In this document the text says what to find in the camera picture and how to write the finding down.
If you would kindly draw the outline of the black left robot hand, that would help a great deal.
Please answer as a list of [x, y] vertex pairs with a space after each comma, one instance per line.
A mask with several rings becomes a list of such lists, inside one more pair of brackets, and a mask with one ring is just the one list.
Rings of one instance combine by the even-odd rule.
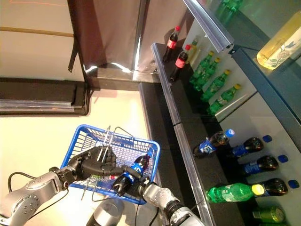
[[73, 156], [68, 164], [60, 169], [58, 176], [68, 184], [96, 176], [120, 176], [132, 171], [129, 166], [117, 166], [116, 155], [111, 146], [95, 146]]

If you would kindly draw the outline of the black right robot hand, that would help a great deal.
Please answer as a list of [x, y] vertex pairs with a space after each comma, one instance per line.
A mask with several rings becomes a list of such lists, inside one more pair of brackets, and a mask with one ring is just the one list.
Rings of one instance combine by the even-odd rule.
[[136, 170], [127, 168], [125, 172], [115, 180], [111, 188], [118, 196], [123, 196], [127, 193], [134, 197], [141, 197], [150, 182], [149, 177], [141, 176]]

